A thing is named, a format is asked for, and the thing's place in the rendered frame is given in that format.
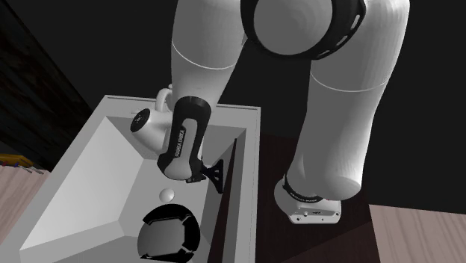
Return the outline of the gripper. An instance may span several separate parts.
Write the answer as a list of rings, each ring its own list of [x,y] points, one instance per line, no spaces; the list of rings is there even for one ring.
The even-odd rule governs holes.
[[[209,179],[213,183],[217,193],[223,193],[223,159],[219,159],[213,167],[202,164],[196,178],[198,182]]]

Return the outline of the round black and grey plate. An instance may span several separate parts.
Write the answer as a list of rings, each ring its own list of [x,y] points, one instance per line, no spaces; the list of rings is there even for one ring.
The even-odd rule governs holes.
[[[143,218],[137,251],[142,259],[188,263],[199,243],[199,223],[190,209],[179,204],[165,204]]]

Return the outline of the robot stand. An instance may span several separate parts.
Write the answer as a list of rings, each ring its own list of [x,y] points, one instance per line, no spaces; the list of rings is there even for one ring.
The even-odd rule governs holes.
[[[381,263],[364,190],[342,202],[338,223],[293,224],[274,187],[291,164],[296,138],[260,135],[255,263]]]

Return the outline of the white curved faucet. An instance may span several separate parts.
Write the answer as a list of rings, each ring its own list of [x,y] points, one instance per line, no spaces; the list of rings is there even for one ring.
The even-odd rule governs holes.
[[[159,90],[155,101],[155,110],[160,112],[170,111],[171,98],[173,95],[173,86],[169,84],[167,87]]]

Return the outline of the white sink basin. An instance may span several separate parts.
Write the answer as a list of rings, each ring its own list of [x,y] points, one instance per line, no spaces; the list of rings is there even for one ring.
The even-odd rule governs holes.
[[[161,192],[189,208],[201,241],[189,263],[255,263],[258,107],[218,105],[205,133],[207,166],[224,163],[226,189],[165,177],[130,132],[154,99],[106,96],[0,243],[0,263],[163,263],[142,259],[137,236]]]

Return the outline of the yellow flat thing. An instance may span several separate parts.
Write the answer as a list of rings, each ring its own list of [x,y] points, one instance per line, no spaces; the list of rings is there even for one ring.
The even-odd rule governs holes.
[[[0,165],[29,168],[34,165],[34,162],[23,155],[0,154]]]

